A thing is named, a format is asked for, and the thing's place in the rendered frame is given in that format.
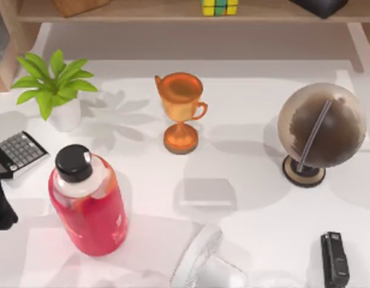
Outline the bronze trophy cup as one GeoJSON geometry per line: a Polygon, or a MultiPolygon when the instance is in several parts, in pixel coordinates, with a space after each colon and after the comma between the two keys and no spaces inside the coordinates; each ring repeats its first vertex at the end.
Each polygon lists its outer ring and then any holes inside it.
{"type": "Polygon", "coordinates": [[[208,110],[208,104],[200,100],[204,90],[202,82],[186,72],[155,76],[154,81],[163,110],[174,121],[163,134],[165,148],[177,155],[191,153],[198,146],[199,136],[197,130],[186,122],[201,119],[208,110]]]}

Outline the red bottle with black cap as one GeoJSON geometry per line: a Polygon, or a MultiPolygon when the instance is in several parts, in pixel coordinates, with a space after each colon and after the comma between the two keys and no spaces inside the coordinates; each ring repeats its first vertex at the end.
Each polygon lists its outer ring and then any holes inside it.
{"type": "Polygon", "coordinates": [[[72,243],[86,255],[114,252],[125,240],[127,216],[113,167],[87,147],[58,151],[49,176],[50,201],[72,243]]]}

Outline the grey calculator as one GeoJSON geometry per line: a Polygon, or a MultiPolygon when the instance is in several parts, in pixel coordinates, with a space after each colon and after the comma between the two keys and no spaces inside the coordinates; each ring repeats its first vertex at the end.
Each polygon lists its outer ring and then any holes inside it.
{"type": "Polygon", "coordinates": [[[48,156],[29,133],[21,131],[0,142],[0,178],[16,179],[48,156]]]}

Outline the green plant in white pot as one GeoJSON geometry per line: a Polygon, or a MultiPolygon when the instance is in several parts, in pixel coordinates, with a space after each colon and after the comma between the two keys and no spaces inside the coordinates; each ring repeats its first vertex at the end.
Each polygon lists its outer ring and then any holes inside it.
{"type": "Polygon", "coordinates": [[[16,104],[35,100],[44,121],[58,131],[73,131],[82,116],[79,93],[99,91],[88,81],[94,77],[93,73],[84,69],[88,59],[79,58],[66,63],[62,50],[58,49],[49,62],[31,52],[18,56],[17,60],[28,74],[11,86],[24,90],[16,104]]]}

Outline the coloured puzzle cube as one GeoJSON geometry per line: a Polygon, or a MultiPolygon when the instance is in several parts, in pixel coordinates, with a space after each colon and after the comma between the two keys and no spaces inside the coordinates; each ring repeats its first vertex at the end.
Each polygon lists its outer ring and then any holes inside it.
{"type": "Polygon", "coordinates": [[[238,0],[201,0],[201,10],[204,16],[236,15],[238,0]]]}

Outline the wooden box on shelf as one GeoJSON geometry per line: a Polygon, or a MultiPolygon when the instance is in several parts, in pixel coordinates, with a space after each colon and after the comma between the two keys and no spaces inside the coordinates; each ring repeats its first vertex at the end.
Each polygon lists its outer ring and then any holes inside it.
{"type": "Polygon", "coordinates": [[[52,0],[62,17],[71,17],[108,5],[111,0],[52,0]]]}

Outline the black object on shelf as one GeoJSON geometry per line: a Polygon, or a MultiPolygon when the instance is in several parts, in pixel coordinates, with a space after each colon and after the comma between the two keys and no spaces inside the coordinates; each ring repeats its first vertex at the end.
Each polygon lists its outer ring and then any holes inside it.
{"type": "Polygon", "coordinates": [[[348,0],[289,0],[302,9],[327,19],[348,4],[348,0]]]}

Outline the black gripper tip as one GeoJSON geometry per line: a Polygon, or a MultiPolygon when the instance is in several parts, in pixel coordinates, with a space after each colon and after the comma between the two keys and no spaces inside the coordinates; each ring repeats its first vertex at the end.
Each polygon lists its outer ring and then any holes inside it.
{"type": "Polygon", "coordinates": [[[9,230],[18,220],[16,212],[4,194],[0,179],[0,230],[9,230]]]}

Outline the wooden shelf unit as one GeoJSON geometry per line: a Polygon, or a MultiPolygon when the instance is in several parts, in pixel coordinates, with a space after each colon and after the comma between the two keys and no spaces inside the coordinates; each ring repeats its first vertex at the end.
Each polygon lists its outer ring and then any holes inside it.
{"type": "Polygon", "coordinates": [[[200,0],[110,0],[100,7],[64,17],[54,0],[0,0],[0,16],[18,53],[30,51],[46,23],[61,37],[56,48],[66,57],[133,59],[145,52],[143,41],[158,41],[160,56],[185,57],[185,47],[199,47],[201,35],[216,32],[226,44],[238,29],[256,24],[274,30],[283,23],[359,23],[370,45],[370,0],[348,0],[327,19],[292,0],[238,0],[235,16],[206,16],[200,0]]]}

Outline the brown globe on stand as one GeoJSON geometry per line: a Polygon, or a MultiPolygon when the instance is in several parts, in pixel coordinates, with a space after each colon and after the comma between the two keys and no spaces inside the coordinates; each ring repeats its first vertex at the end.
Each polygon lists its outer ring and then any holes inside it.
{"type": "Polygon", "coordinates": [[[348,161],[366,137],[359,99],[333,83],[313,83],[291,94],[277,118],[277,135],[287,153],[285,177],[294,185],[320,185],[326,170],[348,161]]]}

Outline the black stapler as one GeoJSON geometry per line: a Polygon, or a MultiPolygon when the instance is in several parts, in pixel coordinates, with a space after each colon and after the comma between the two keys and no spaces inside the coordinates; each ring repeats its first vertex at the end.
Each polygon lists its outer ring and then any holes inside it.
{"type": "Polygon", "coordinates": [[[324,288],[345,288],[350,280],[350,270],[341,234],[326,232],[320,236],[320,241],[324,288]]]}

